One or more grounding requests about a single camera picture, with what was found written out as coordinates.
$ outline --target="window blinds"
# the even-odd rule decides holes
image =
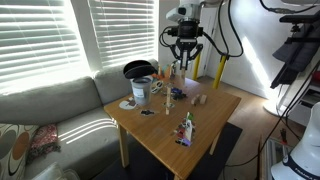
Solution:
[[[154,0],[88,0],[103,67],[155,58]]]
[[[0,93],[88,73],[71,3],[0,0]]]

